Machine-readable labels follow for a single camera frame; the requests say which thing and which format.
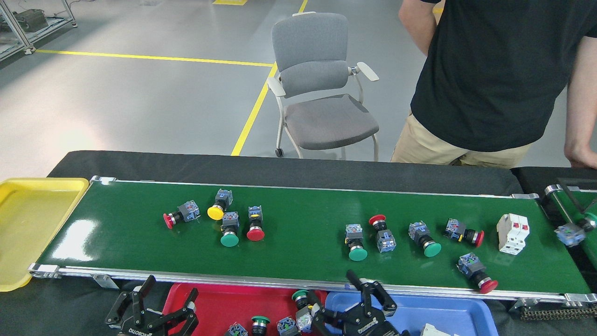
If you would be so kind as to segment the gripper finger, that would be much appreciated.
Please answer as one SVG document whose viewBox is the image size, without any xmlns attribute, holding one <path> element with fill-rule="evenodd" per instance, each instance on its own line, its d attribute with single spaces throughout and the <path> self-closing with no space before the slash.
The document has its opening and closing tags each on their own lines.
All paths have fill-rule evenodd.
<svg viewBox="0 0 597 336">
<path fill-rule="evenodd" d="M 154 321 L 155 334 L 168 334 L 170 330 L 178 326 L 180 329 L 174 334 L 192 334 L 199 324 L 194 304 L 197 296 L 198 289 L 192 289 L 182 308 L 156 319 Z"/>
<path fill-rule="evenodd" d="M 391 317 L 395 314 L 397 310 L 396 302 L 390 297 L 379 281 L 359 277 L 354 270 L 347 270 L 346 278 L 361 293 L 360 313 L 362 315 L 373 317 L 371 296 L 374 296 L 382 305 L 381 311 L 385 317 Z"/>
<path fill-rule="evenodd" d="M 146 327 L 143 299 L 155 283 L 155 277 L 149 276 L 142 285 L 135 287 L 132 291 L 121 292 L 106 316 L 106 324 L 111 328 L 120 327 L 121 329 L 125 329 L 126 325 L 134 329 Z M 132 306 L 132 317 L 124 319 L 123 316 L 130 306 Z"/>
<path fill-rule="evenodd" d="M 346 318 L 346 314 L 344 311 L 334 311 L 325 308 L 324 304 L 320 302 L 318 296 L 315 294 L 315 291 L 312 290 L 307 291 L 307 299 L 309 304 L 311 304 L 312 306 L 312 332 L 315 332 L 315 334 L 332 334 L 330 330 L 326 327 L 326 324 L 329 324 L 339 329 L 340 334 L 345 333 L 342 330 L 344 324 L 343 321 Z"/>
</svg>

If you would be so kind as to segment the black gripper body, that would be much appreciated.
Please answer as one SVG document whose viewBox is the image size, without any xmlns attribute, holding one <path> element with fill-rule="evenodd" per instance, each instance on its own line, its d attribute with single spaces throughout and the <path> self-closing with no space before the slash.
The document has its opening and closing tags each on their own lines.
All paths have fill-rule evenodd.
<svg viewBox="0 0 597 336">
<path fill-rule="evenodd" d="M 365 324 L 356 325 L 343 321 L 344 334 L 332 333 L 331 336 L 401 336 L 401 333 L 384 318 L 373 317 Z"/>
<path fill-rule="evenodd" d="M 122 334 L 125 336 L 184 336 L 182 330 L 173 332 L 175 324 L 166 323 L 152 330 L 148 326 L 137 326 L 134 322 L 122 324 Z"/>
</svg>

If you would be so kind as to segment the person's left hand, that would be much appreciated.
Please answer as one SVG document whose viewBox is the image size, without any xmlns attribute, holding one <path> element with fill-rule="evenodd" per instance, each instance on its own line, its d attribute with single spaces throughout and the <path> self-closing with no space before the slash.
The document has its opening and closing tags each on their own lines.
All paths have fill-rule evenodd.
<svg viewBox="0 0 597 336">
<path fill-rule="evenodd" d="M 568 143 L 564 145 L 564 155 L 572 168 L 597 169 L 597 154 L 588 143 Z"/>
</svg>

